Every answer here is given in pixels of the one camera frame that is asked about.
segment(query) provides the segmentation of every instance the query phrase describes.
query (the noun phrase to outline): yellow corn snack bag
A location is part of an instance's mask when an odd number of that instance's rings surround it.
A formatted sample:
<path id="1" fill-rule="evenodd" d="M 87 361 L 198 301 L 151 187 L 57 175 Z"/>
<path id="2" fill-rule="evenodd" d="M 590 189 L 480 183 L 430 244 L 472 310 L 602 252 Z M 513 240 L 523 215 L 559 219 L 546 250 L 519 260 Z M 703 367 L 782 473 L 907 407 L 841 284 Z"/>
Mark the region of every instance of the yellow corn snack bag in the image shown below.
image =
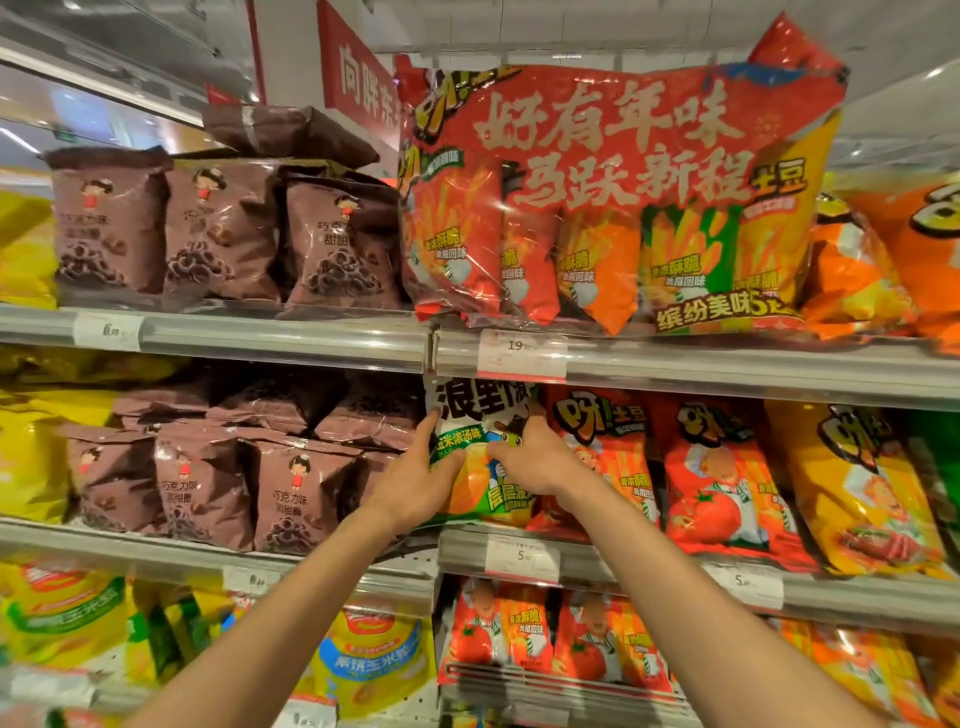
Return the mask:
<path id="1" fill-rule="evenodd" d="M 312 661 L 340 718 L 384 710 L 437 677 L 429 619 L 341 611 Z"/>
<path id="2" fill-rule="evenodd" d="M 878 409 L 765 405 L 800 512 L 837 572 L 945 576 L 944 546 L 923 487 Z"/>

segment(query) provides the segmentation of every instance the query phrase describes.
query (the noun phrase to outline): store shelf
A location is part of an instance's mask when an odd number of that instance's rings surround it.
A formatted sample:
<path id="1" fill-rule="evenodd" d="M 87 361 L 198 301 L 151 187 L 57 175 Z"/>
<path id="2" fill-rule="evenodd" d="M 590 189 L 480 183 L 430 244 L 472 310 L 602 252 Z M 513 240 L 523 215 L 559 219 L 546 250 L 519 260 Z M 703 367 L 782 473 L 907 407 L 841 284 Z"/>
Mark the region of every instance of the store shelf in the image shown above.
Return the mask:
<path id="1" fill-rule="evenodd" d="M 491 535 L 518 536 L 555 547 L 560 552 L 560 582 L 565 587 L 622 594 L 610 568 L 593 546 L 544 539 L 538 534 L 492 525 L 445 528 L 440 538 L 440 569 L 470 576 L 484 574 L 487 542 Z M 960 609 L 957 609 L 960 582 L 957 581 L 923 576 L 831 578 L 744 562 L 705 560 L 703 563 L 709 568 L 741 568 L 748 573 L 781 580 L 782 609 L 751 602 L 744 593 L 732 590 L 734 596 L 760 613 L 902 632 L 960 636 Z"/>
<path id="2" fill-rule="evenodd" d="M 437 549 L 413 537 L 401 553 L 370 567 L 348 606 L 428 618 L 438 589 Z M 263 592 L 300 562 L 296 556 L 237 553 L 137 534 L 112 534 L 82 525 L 45 525 L 0 518 L 0 560 L 34 561 L 55 570 L 102 569 L 199 589 L 241 591 L 253 577 Z"/>
<path id="3" fill-rule="evenodd" d="M 421 325 L 412 313 L 385 311 L 323 321 L 256 318 L 253 311 L 244 317 L 233 310 L 223 313 L 96 308 L 44 311 L 0 305 L 0 341 L 74 346 L 78 315 L 123 315 L 143 318 L 139 342 L 144 352 L 414 374 L 424 371 L 429 327 Z"/>
<path id="4" fill-rule="evenodd" d="M 551 330 L 542 335 L 553 351 L 565 345 L 571 384 L 960 410 L 960 360 L 934 355 L 923 342 L 885 340 L 812 351 L 759 336 L 611 339 Z M 480 336 L 480 329 L 444 324 L 434 334 L 433 369 L 441 376 L 477 376 Z"/>

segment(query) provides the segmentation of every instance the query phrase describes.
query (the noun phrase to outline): price tag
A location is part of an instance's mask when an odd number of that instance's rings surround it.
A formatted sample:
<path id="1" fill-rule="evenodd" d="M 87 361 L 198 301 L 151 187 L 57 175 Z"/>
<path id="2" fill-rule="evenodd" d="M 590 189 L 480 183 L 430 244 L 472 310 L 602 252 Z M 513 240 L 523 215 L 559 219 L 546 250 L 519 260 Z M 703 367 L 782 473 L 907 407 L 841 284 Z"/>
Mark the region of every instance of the price tag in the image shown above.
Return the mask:
<path id="1" fill-rule="evenodd" d="M 562 336 L 485 328 L 480 333 L 477 376 L 563 382 L 566 357 L 566 340 Z"/>
<path id="2" fill-rule="evenodd" d="M 491 535 L 487 537 L 484 571 L 492 576 L 560 584 L 560 550 L 542 541 Z"/>
<path id="3" fill-rule="evenodd" d="M 139 352 L 143 316 L 126 313 L 78 313 L 73 321 L 73 343 L 111 352 Z"/>
<path id="4" fill-rule="evenodd" d="M 224 589 L 228 592 L 261 596 L 282 577 L 282 571 L 224 567 Z"/>
<path id="5" fill-rule="evenodd" d="M 704 569 L 744 604 L 775 612 L 783 609 L 783 577 L 776 569 L 719 564 L 704 564 Z"/>
<path id="6" fill-rule="evenodd" d="M 97 689 L 85 674 L 17 667 L 13 672 L 10 695 L 15 700 L 57 708 L 89 708 Z"/>

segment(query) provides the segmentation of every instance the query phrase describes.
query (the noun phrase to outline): hand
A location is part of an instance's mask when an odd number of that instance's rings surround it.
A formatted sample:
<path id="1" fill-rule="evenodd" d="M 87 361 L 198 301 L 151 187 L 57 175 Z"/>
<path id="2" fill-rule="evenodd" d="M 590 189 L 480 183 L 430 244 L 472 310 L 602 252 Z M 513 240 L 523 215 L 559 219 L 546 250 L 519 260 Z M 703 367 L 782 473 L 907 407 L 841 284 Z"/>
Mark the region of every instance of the hand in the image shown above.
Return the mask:
<path id="1" fill-rule="evenodd" d="M 437 514 L 464 464 L 466 452 L 458 449 L 430 467 L 430 435 L 439 418 L 440 410 L 434 410 L 417 425 L 413 444 L 376 479 L 373 493 L 360 508 L 387 519 L 394 535 Z"/>

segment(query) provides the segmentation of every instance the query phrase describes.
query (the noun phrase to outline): chocolate snack bag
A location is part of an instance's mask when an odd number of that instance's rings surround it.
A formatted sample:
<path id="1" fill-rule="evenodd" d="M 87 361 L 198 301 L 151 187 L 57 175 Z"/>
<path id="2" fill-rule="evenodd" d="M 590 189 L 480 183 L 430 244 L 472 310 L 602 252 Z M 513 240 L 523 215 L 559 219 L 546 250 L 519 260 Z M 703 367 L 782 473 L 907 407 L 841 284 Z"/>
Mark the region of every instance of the chocolate snack bag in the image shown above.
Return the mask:
<path id="1" fill-rule="evenodd" d="M 250 492 L 235 432 L 203 421 L 163 425 L 156 435 L 156 480 L 170 535 L 249 551 Z"/>
<path id="2" fill-rule="evenodd" d="M 768 400 L 797 505 L 834 570 L 942 574 L 924 490 L 874 407 Z"/>
<path id="3" fill-rule="evenodd" d="M 171 160 L 160 147 L 105 147 L 43 155 L 54 178 L 58 279 L 94 289 L 163 289 L 163 177 Z"/>
<path id="4" fill-rule="evenodd" d="M 769 556 L 817 570 L 736 400 L 650 396 L 669 490 L 666 535 L 687 553 Z"/>
<path id="5" fill-rule="evenodd" d="M 181 160 L 167 172 L 164 292 L 190 298 L 280 300 L 275 161 Z"/>
<path id="6" fill-rule="evenodd" d="M 239 432 L 258 452 L 258 551 L 306 556 L 337 527 L 337 497 L 361 450 L 266 429 Z"/>
<path id="7" fill-rule="evenodd" d="M 62 425 L 58 433 L 67 438 L 84 523 L 119 533 L 166 532 L 153 435 L 86 425 Z"/>
<path id="8" fill-rule="evenodd" d="M 647 417 L 637 393 L 548 384 L 547 422 L 584 464 L 609 482 L 653 523 L 660 512 L 644 455 Z M 552 496 L 540 500 L 540 512 L 528 531 L 588 541 L 587 533 Z"/>

